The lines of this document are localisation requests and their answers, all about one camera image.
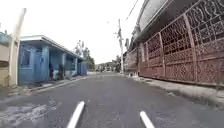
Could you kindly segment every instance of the sky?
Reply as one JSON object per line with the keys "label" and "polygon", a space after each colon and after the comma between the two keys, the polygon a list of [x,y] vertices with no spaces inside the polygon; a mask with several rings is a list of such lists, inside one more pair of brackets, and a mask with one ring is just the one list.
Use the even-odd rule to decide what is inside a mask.
{"label": "sky", "polygon": [[121,19],[123,38],[131,38],[144,0],[0,0],[0,31],[11,33],[21,8],[27,8],[21,36],[45,35],[73,50],[78,40],[85,42],[95,63],[120,55],[117,36]]}

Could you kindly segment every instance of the street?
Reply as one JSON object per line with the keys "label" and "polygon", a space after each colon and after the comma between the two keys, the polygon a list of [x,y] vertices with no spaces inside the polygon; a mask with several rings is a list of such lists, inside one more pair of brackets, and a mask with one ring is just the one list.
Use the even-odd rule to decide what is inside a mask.
{"label": "street", "polygon": [[113,73],[32,92],[0,104],[1,128],[66,128],[79,101],[78,128],[144,128],[144,110],[156,128],[223,128],[224,110],[194,103]]}

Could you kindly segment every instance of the person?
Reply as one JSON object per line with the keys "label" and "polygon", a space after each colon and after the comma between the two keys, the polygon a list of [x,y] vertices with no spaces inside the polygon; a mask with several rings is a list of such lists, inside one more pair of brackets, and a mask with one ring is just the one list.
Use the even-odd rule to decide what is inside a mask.
{"label": "person", "polygon": [[53,80],[53,76],[54,76],[54,68],[53,68],[53,65],[51,64],[51,62],[50,62],[50,64],[49,64],[49,71],[50,71],[50,79],[51,80]]}

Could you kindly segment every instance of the vegetation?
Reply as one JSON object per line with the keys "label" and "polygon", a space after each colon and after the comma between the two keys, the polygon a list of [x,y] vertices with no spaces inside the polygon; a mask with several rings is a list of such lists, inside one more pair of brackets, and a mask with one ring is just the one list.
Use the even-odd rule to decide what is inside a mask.
{"label": "vegetation", "polygon": [[95,68],[94,58],[91,57],[90,50],[88,49],[88,47],[85,47],[84,41],[79,40],[77,42],[76,47],[74,48],[74,51],[77,55],[84,58],[88,70],[94,70]]}

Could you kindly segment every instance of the curb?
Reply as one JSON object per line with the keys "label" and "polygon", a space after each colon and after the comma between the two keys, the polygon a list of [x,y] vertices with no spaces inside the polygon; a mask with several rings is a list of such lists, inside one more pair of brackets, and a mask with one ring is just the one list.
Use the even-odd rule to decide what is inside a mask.
{"label": "curb", "polygon": [[66,84],[72,83],[72,82],[74,82],[74,81],[76,81],[76,80],[81,80],[81,79],[84,79],[84,78],[87,78],[87,77],[88,77],[88,76],[84,76],[84,77],[77,78],[77,79],[74,78],[74,79],[68,80],[67,82],[59,83],[59,84],[56,84],[56,85],[55,85],[55,84],[52,84],[52,85],[47,86],[47,87],[42,86],[42,87],[32,88],[32,89],[29,90],[29,92],[38,91],[38,90],[42,90],[42,89],[48,89],[48,88],[57,88],[57,87],[61,87],[61,86],[64,86],[64,85],[66,85]]}

